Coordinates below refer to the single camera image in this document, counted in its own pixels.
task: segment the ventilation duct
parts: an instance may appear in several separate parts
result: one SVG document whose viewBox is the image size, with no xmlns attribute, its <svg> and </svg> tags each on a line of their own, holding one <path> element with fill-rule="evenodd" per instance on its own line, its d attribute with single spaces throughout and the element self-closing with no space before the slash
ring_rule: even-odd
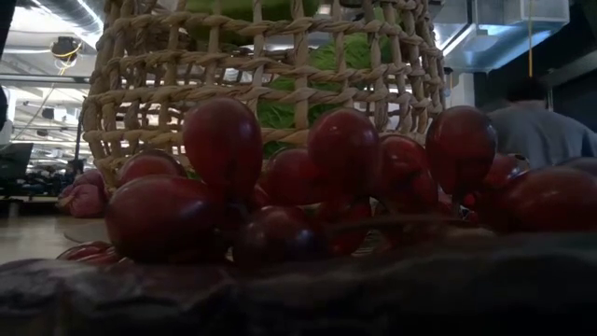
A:
<svg viewBox="0 0 597 336">
<path fill-rule="evenodd" d="M 534 47 L 562 29 L 569 6 L 568 0 L 451 0 L 434 20 L 437 45 L 447 66 L 487 72 L 528 51 L 529 36 Z"/>
<path fill-rule="evenodd" d="M 104 0 L 31 1 L 49 15 L 70 24 L 73 33 L 95 49 L 104 32 Z"/>
</svg>

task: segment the woven basket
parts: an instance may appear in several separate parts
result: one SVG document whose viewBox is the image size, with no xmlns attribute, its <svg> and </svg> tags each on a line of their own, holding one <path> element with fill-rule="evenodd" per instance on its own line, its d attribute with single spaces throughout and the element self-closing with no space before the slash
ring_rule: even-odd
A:
<svg viewBox="0 0 597 336">
<path fill-rule="evenodd" d="M 409 134 L 418 141 L 424 139 L 428 120 L 444 108 L 443 57 L 435 46 L 427 0 L 364 0 L 365 21 L 343 21 L 339 0 L 331 6 L 332 19 L 304 17 L 302 2 L 288 0 L 294 21 L 263 21 L 261 0 L 253 0 L 253 22 L 218 15 L 219 1 L 210 15 L 186 12 L 186 0 L 177 1 L 175 12 L 157 0 L 106 0 L 104 35 L 83 105 L 83 138 L 110 189 L 118 168 L 145 148 L 163 148 L 190 168 L 182 148 L 185 113 L 215 96 L 239 99 L 253 111 L 262 101 L 293 105 L 293 129 L 263 128 L 262 134 L 264 143 L 295 145 L 305 143 L 308 109 L 317 104 L 363 107 L 380 133 Z M 371 18 L 374 6 L 382 7 L 385 21 Z M 402 28 L 387 23 L 396 17 Z M 187 34 L 186 28 L 198 25 L 211 27 L 208 42 Z M 219 43 L 219 33 L 226 31 L 253 36 L 254 50 Z M 306 36 L 312 32 L 332 35 L 335 70 L 307 64 L 312 50 Z M 345 62 L 343 41 L 358 33 L 368 34 L 368 69 L 351 69 Z M 294 36 L 294 48 L 266 50 L 265 36 L 277 35 Z M 382 63 L 382 38 L 391 45 L 390 63 Z M 279 76 L 295 78 L 294 91 L 270 88 Z M 309 87 L 313 82 L 339 83 L 341 89 L 321 91 Z M 366 85 L 359 89 L 355 83 Z M 389 111 L 392 104 L 399 108 Z M 388 129 L 392 116 L 400 121 Z"/>
</svg>

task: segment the person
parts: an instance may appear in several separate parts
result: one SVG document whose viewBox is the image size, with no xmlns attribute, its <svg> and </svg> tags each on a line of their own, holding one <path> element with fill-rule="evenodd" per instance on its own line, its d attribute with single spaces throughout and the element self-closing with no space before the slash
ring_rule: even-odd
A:
<svg viewBox="0 0 597 336">
<path fill-rule="evenodd" d="M 17 0 L 0 0 L 0 59 L 2 59 L 2 53 L 7 43 L 8 30 L 10 30 L 16 5 Z M 7 96 L 0 87 L 0 131 L 2 131 L 5 122 L 7 122 L 7 113 Z"/>
<path fill-rule="evenodd" d="M 507 95 L 507 106 L 490 112 L 498 152 L 521 154 L 531 168 L 574 157 L 597 156 L 597 134 L 582 123 L 547 109 L 547 91 L 534 78 Z"/>
</svg>

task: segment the red fruit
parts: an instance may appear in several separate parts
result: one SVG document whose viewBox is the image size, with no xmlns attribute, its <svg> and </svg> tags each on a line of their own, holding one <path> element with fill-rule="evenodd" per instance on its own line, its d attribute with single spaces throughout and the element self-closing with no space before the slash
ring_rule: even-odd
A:
<svg viewBox="0 0 597 336">
<path fill-rule="evenodd" d="M 271 157 L 265 169 L 263 188 L 275 205 L 320 203 L 328 191 L 307 149 L 286 149 Z"/>
<path fill-rule="evenodd" d="M 235 263 L 251 268 L 320 259 L 325 239 L 302 210 L 269 206 L 255 213 L 253 222 L 239 232 L 232 251 Z"/>
<path fill-rule="evenodd" d="M 230 242 L 221 232 L 212 232 L 200 245 L 192 246 L 187 250 L 172 253 L 166 260 L 169 264 L 222 264 L 227 261 L 226 253 Z"/>
<path fill-rule="evenodd" d="M 527 161 L 518 154 L 503 155 L 496 153 L 492 168 L 483 179 L 482 189 L 500 189 L 509 180 L 529 170 Z"/>
<path fill-rule="evenodd" d="M 439 114 L 425 147 L 433 178 L 448 194 L 476 190 L 489 173 L 497 144 L 489 118 L 475 107 L 456 106 Z"/>
<path fill-rule="evenodd" d="M 105 265 L 114 265 L 119 263 L 122 260 L 122 257 L 119 256 L 116 251 L 105 251 L 103 253 L 98 253 L 95 255 L 87 256 L 85 258 L 81 258 L 78 261 L 85 262 L 90 265 L 96 266 L 105 266 Z"/>
<path fill-rule="evenodd" d="M 355 222 L 371 217 L 369 197 L 355 200 L 354 197 L 338 198 L 319 205 L 316 218 L 327 227 L 337 227 L 345 223 Z M 350 256 L 355 252 L 367 236 L 368 230 L 355 230 L 340 233 L 327 243 L 334 256 Z"/>
<path fill-rule="evenodd" d="M 186 177 L 185 168 L 170 154 L 159 149 L 149 149 L 130 158 L 117 175 L 117 186 L 147 175 L 175 175 Z"/>
<path fill-rule="evenodd" d="M 267 192 L 259 185 L 255 185 L 253 194 L 249 198 L 248 208 L 249 211 L 256 211 L 271 205 L 271 197 Z"/>
<path fill-rule="evenodd" d="M 105 224 L 110 241 L 123 257 L 164 262 L 211 239 L 224 219 L 222 196 L 202 182 L 172 175 L 151 175 L 114 193 Z"/>
<path fill-rule="evenodd" d="M 261 130 L 243 103 L 214 98 L 187 112 L 183 141 L 190 163 L 210 188 L 235 200 L 253 192 L 263 161 Z"/>
<path fill-rule="evenodd" d="M 106 200 L 104 190 L 94 185 L 79 185 L 70 196 L 61 200 L 75 218 L 97 218 L 104 214 Z"/>
<path fill-rule="evenodd" d="M 462 206 L 467 209 L 474 209 L 477 201 L 477 193 L 469 193 L 463 198 Z"/>
<path fill-rule="evenodd" d="M 572 168 L 520 175 L 479 207 L 495 231 L 592 231 L 597 227 L 597 179 Z"/>
<path fill-rule="evenodd" d="M 73 246 L 62 252 L 58 260 L 79 260 L 88 256 L 96 255 L 107 250 L 111 245 L 106 242 L 87 242 Z"/>
<path fill-rule="evenodd" d="M 353 108 L 320 117 L 309 131 L 308 150 L 320 172 L 346 194 L 366 192 L 381 168 L 378 133 L 365 114 Z"/>
<path fill-rule="evenodd" d="M 384 200 L 401 213 L 422 213 L 437 208 L 437 183 L 428 171 L 420 172 Z"/>
<path fill-rule="evenodd" d="M 578 169 L 597 176 L 597 158 L 572 158 L 558 163 L 558 166 Z"/>
<path fill-rule="evenodd" d="M 377 193 L 384 195 L 401 189 L 413 176 L 429 169 L 425 149 L 414 140 L 397 134 L 386 135 L 381 140 L 382 169 Z"/>
</svg>

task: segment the ceiling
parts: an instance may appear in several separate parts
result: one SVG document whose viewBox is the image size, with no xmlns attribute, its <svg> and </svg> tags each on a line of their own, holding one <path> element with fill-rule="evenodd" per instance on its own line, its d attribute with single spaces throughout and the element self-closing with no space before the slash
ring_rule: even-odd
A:
<svg viewBox="0 0 597 336">
<path fill-rule="evenodd" d="M 31 5 L 41 0 L 19 0 L 22 5 Z M 100 0 L 69 0 L 69 3 L 88 4 Z M 160 3 L 166 3 L 172 0 L 160 0 Z M 481 1 L 482 4 L 502 0 Z M 504 2 L 514 2 L 520 0 L 503 0 Z M 475 17 L 471 15 L 471 0 L 430 0 L 430 11 L 434 17 L 436 26 L 437 45 L 447 51 L 452 50 L 452 56 L 446 58 L 447 66 L 463 63 L 464 69 L 475 69 L 471 65 L 471 60 L 475 61 L 479 53 L 471 53 L 469 50 L 459 50 L 455 44 L 466 43 L 474 38 L 480 32 L 480 26 L 477 29 L 470 29 L 474 23 Z M 327 15 L 329 5 L 322 5 L 319 15 Z M 75 20 L 75 14 L 72 14 L 70 21 Z M 482 20 L 477 18 L 477 23 L 482 24 Z M 66 160 L 74 158 L 76 147 L 76 115 L 74 109 L 80 109 L 84 96 L 88 94 L 89 85 L 82 84 L 52 84 L 44 80 L 33 81 L 30 75 L 43 75 L 56 77 L 61 74 L 64 80 L 71 80 L 71 77 L 89 77 L 95 64 L 94 50 L 90 47 L 92 43 L 83 43 L 83 49 L 76 58 L 75 63 L 65 64 L 57 61 L 49 52 L 50 45 L 55 42 L 59 36 L 75 35 L 77 29 L 66 21 L 59 20 L 55 16 L 38 7 L 17 7 L 10 32 L 8 34 L 7 46 L 0 61 L 0 84 L 9 87 L 16 94 L 17 108 L 14 118 L 13 138 L 17 141 L 34 141 L 35 153 L 34 162 L 55 162 L 63 164 Z M 476 33 L 471 36 L 465 36 L 466 39 L 457 40 L 464 33 Z M 491 34 L 491 30 L 486 29 L 485 34 Z M 329 36 L 321 33 L 311 34 L 309 36 L 310 44 L 315 45 L 325 43 Z M 287 44 L 284 41 L 275 41 L 276 44 Z M 506 40 L 498 44 L 500 49 L 505 47 Z M 495 54 L 494 50 L 484 50 L 485 54 Z M 20 80 L 8 80 L 7 75 L 19 75 Z M 54 119 L 45 119 L 41 116 L 41 105 L 44 107 L 53 107 L 55 110 Z M 48 131 L 47 134 L 40 133 L 40 130 Z M 81 158 L 92 162 L 90 151 L 85 142 L 80 147 Z"/>
</svg>

